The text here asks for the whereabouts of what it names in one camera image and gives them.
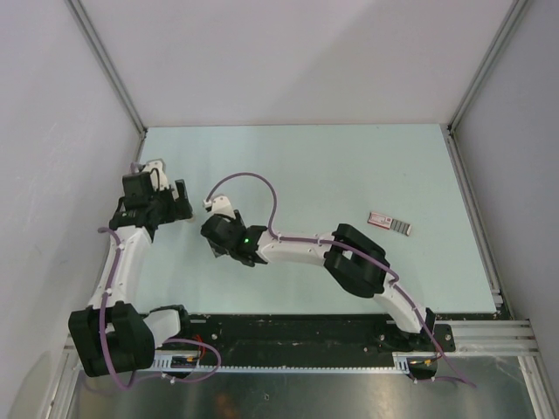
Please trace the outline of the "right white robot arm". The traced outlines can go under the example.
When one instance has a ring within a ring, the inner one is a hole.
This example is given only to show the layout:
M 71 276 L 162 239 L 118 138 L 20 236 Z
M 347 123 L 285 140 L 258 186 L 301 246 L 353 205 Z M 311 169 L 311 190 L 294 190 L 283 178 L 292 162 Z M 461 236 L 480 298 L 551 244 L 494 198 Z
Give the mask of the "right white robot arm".
M 373 299 L 392 318 L 376 332 L 386 351 L 435 351 L 435 315 L 411 298 L 391 270 L 385 250 L 353 226 L 341 223 L 326 235 L 288 237 L 269 227 L 245 226 L 240 214 L 215 214 L 201 227 L 216 257 L 257 264 L 300 263 L 325 269 L 343 291 Z

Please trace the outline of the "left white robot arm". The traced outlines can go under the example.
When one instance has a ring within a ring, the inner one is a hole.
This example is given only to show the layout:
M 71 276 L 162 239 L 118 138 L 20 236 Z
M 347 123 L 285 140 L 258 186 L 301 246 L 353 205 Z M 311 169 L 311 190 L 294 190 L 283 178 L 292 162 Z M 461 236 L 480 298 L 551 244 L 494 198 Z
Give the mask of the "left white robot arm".
M 139 313 L 135 297 L 144 259 L 162 224 L 190 220 L 193 211 L 183 180 L 170 184 L 158 169 L 124 175 L 123 195 L 101 233 L 110 247 L 100 282 L 82 310 L 73 311 L 69 332 L 90 377 L 150 367 L 155 350 L 169 343 L 187 347 L 193 338 L 184 306 Z

